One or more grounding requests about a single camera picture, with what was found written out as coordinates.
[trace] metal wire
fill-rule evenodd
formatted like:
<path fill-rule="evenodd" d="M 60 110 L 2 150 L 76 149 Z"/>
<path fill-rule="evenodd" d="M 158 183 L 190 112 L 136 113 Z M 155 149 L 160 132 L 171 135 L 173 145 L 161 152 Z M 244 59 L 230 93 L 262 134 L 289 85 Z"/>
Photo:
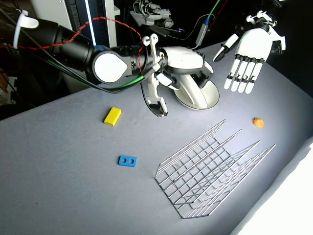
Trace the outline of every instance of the metal wire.
<path fill-rule="evenodd" d="M 182 218 L 208 216 L 275 147 L 253 158 L 246 155 L 260 141 L 229 154 L 224 145 L 240 131 L 219 143 L 214 135 L 221 121 L 180 151 L 163 161 L 155 179 Z"/>

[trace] white cable tie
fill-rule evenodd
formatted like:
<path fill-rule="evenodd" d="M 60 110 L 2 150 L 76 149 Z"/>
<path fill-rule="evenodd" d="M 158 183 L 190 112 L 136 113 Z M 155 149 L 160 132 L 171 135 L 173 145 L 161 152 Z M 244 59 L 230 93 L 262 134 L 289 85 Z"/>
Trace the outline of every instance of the white cable tie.
<path fill-rule="evenodd" d="M 28 11 L 22 10 L 19 19 L 16 23 L 15 27 L 15 32 L 14 32 L 14 38 L 13 38 L 13 48 L 17 49 L 18 48 L 18 42 L 19 42 L 19 37 L 20 37 L 20 32 L 21 32 L 21 26 L 22 26 L 22 21 L 25 16 L 28 16 Z"/>

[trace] orange object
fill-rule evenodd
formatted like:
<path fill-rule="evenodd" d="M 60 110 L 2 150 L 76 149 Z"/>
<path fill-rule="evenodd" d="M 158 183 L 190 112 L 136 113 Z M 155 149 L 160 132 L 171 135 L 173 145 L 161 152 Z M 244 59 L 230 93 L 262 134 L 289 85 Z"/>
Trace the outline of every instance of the orange object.
<path fill-rule="evenodd" d="M 261 118 L 255 118 L 253 119 L 253 124 L 258 128 L 263 128 L 265 123 Z"/>

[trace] white robotic hand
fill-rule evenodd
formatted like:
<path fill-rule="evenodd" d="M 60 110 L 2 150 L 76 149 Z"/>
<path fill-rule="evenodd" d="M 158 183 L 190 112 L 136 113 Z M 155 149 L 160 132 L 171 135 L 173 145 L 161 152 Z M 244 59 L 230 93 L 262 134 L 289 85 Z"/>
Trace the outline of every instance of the white robotic hand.
<path fill-rule="evenodd" d="M 227 76 L 224 88 L 228 89 L 231 86 L 233 92 L 238 90 L 239 93 L 245 91 L 246 94 L 250 94 L 263 63 L 271 53 L 273 42 L 279 41 L 280 51 L 286 49 L 286 44 L 285 37 L 280 37 L 273 29 L 277 22 L 273 22 L 266 12 L 259 11 L 254 17 L 248 16 L 246 21 L 252 23 L 255 28 L 242 35 L 237 46 L 235 61 Z M 223 47 L 215 55 L 213 61 L 221 60 L 239 37 L 240 33 L 233 34 L 222 45 Z"/>

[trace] person's hand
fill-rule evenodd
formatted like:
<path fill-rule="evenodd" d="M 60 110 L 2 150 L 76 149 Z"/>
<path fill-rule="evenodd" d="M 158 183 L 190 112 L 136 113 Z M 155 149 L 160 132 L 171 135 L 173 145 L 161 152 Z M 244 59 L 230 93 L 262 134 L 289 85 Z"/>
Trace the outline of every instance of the person's hand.
<path fill-rule="evenodd" d="M 1 73 L 3 71 L 0 69 L 0 89 L 3 90 L 5 93 L 8 93 L 7 87 L 8 87 L 8 76 L 5 73 Z"/>

